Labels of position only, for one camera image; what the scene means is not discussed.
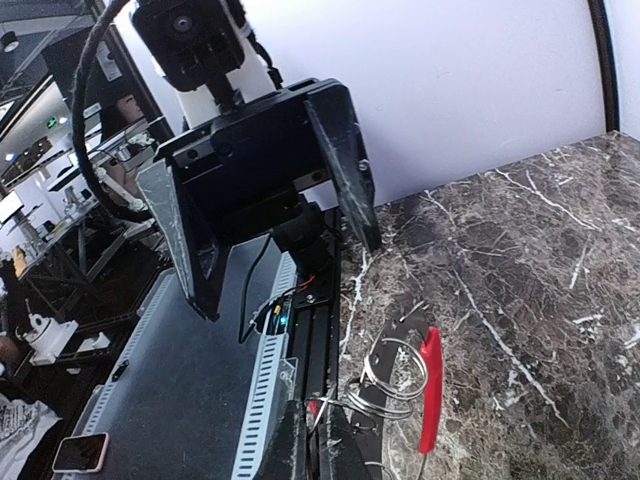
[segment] red screwdriver handle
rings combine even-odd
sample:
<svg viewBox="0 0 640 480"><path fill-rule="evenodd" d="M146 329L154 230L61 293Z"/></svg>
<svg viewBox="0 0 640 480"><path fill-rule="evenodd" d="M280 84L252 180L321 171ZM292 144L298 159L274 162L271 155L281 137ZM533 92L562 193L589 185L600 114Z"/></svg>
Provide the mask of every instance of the red screwdriver handle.
<svg viewBox="0 0 640 480"><path fill-rule="evenodd" d="M420 438L420 453L427 455L436 448L438 438L438 423L442 410L442 387L444 376L442 373L442 340L437 328L431 327L426 343L420 347L420 355L427 364L429 382L424 390L424 421L422 437Z"/></svg>

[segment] person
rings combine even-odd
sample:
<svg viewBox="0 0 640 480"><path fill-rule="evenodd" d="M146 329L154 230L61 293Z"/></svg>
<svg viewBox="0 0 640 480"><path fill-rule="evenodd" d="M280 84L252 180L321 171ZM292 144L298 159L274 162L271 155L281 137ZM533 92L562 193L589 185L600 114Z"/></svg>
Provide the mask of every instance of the person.
<svg viewBox="0 0 640 480"><path fill-rule="evenodd" d="M0 250L0 362L11 373L20 360L18 335L31 330L24 289L16 275L13 260Z"/></svg>

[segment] pink phone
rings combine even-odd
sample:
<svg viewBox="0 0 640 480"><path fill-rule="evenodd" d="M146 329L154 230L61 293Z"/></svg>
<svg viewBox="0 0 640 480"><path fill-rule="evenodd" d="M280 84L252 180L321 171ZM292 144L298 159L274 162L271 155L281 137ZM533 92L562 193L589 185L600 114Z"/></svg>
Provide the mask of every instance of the pink phone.
<svg viewBox="0 0 640 480"><path fill-rule="evenodd" d="M109 435L106 433L63 439L53 462L53 472L99 472L104 463L108 443Z"/></svg>

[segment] marble countertop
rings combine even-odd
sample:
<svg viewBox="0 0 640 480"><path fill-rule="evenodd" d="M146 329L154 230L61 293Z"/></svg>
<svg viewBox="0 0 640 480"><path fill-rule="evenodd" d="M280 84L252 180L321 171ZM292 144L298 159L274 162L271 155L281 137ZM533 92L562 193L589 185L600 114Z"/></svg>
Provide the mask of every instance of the marble countertop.
<svg viewBox="0 0 640 480"><path fill-rule="evenodd" d="M421 478L640 478L640 143L603 135L378 216L384 248L343 255L340 376L389 319L440 329L443 412ZM383 428L399 479L421 461L415 407Z"/></svg>

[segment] metal spring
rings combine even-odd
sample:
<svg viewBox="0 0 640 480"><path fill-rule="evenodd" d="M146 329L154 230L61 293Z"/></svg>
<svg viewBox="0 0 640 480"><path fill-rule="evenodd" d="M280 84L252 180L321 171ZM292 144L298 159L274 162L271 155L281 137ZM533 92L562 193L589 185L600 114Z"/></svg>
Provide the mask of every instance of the metal spring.
<svg viewBox="0 0 640 480"><path fill-rule="evenodd" d="M380 468L380 470L382 471L382 474L386 474L389 475L389 478L391 478L391 480L400 480L397 475L395 473L393 473L393 470L387 468L386 466L384 466L382 463L380 462L364 462L365 467L378 467Z"/></svg>
<svg viewBox="0 0 640 480"><path fill-rule="evenodd" d="M331 397L333 396L333 389L328 393L326 397L315 397L310 399L310 400L318 400L318 401L324 402L320 409L320 413L318 414L316 421L314 422L313 428L311 429L312 432L313 430L315 430L315 427L317 427L320 421L320 417L322 416L321 413L324 412L324 408L329 403L332 405L339 405L343 408L348 408L350 410L359 412L362 415L365 415L366 417L371 418L372 420L374 420L374 417L384 418L386 420L402 420L411 416L411 414L413 413L413 406L410 403L407 408L393 409L393 408L389 408L386 406L383 407L381 405L377 405L375 403L369 402L360 396L360 391L364 387L372 385L389 398L393 398L395 400L399 400L402 402L410 402L411 400L414 400L418 398L420 395L422 395L425 388L427 387L427 383L429 382L429 373L427 370L427 365L418 350L416 350L414 347L409 345L404 340L400 340L398 338L390 338L390 337L380 338L380 334L378 334L378 338L373 342L373 344L371 345L371 348L369 349L369 352L367 353L364 359L364 366L363 366L360 377L353 377L347 381L345 396L348 402L332 399ZM413 360L413 362L416 364L422 376L422 381L420 382L420 385L416 389L408 392L403 392L393 387L390 383L380 380L380 378L378 378L378 376L373 371L373 368L371 365L371 357L373 355L373 350L378 344L378 342L383 344L395 343L397 345L404 347L407 350L407 352L411 357L411 360ZM374 430L375 427L368 428L368 427L356 426L356 428L360 430Z"/></svg>

